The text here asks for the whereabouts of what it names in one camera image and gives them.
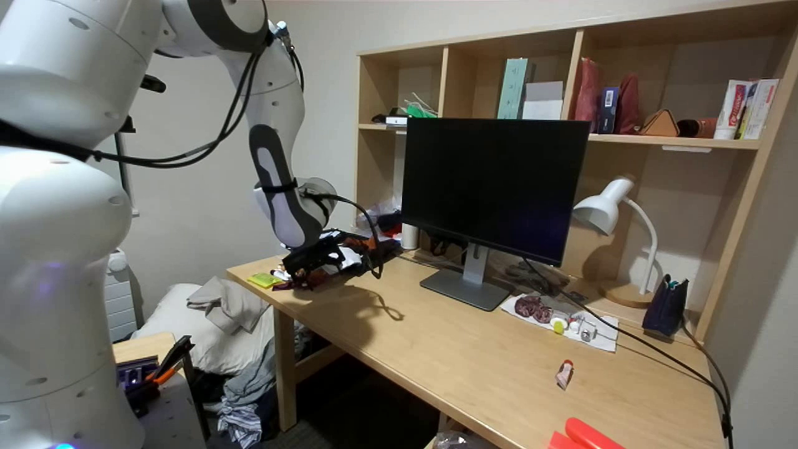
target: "floor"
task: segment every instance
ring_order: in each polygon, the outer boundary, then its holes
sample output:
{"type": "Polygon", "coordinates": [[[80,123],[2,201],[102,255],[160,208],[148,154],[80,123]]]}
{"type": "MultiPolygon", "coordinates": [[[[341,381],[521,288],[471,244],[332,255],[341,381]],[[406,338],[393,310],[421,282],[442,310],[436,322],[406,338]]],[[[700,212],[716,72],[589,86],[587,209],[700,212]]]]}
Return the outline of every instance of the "floor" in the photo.
{"type": "MultiPolygon", "coordinates": [[[[440,414],[370,368],[344,358],[300,385],[300,424],[277,434],[277,403],[264,403],[263,449],[415,449],[428,445],[440,414]]],[[[213,439],[213,449],[234,445],[213,439]]]]}

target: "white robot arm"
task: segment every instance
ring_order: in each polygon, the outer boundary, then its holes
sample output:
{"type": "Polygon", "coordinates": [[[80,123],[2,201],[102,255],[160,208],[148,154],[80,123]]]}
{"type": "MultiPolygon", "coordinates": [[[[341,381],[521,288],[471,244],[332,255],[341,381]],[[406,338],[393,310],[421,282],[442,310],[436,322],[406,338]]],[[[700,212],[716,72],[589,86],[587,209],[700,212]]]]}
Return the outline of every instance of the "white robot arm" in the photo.
{"type": "Polygon", "coordinates": [[[144,445],[102,314],[130,201],[59,149],[123,127],[155,50],[250,72],[253,157],[279,243],[310,247],[332,212],[330,182],[289,173],[301,88],[263,0],[14,0],[0,25],[0,449],[144,445]]]}

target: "monitor screen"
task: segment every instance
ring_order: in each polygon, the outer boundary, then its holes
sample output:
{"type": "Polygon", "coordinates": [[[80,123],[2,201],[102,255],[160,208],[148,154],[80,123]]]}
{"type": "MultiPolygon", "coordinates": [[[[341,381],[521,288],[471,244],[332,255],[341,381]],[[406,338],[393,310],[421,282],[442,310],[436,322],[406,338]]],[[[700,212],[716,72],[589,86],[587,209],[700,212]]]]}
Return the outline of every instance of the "monitor screen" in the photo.
{"type": "Polygon", "coordinates": [[[589,123],[408,121],[402,220],[561,264],[589,123]]]}

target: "computer monitor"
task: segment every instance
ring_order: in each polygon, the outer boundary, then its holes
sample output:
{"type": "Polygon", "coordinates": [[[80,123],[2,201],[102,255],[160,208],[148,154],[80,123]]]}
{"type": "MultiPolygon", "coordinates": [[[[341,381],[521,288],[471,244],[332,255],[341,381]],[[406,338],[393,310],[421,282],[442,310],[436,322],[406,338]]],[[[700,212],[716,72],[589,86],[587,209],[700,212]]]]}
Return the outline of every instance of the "computer monitor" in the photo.
{"type": "Polygon", "coordinates": [[[461,274],[421,288],[496,310],[489,249],[561,264],[587,141],[589,123],[569,121],[408,121],[402,222],[468,243],[461,274]]]}

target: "desk leg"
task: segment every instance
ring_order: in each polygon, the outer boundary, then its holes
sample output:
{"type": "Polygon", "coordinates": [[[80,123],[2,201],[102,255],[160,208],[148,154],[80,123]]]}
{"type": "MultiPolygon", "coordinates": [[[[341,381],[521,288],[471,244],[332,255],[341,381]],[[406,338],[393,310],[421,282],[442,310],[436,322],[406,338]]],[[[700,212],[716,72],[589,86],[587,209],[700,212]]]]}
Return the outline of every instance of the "desk leg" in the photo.
{"type": "Polygon", "coordinates": [[[275,360],[277,360],[277,406],[279,430],[296,424],[296,358],[294,320],[275,310],[275,360]]]}

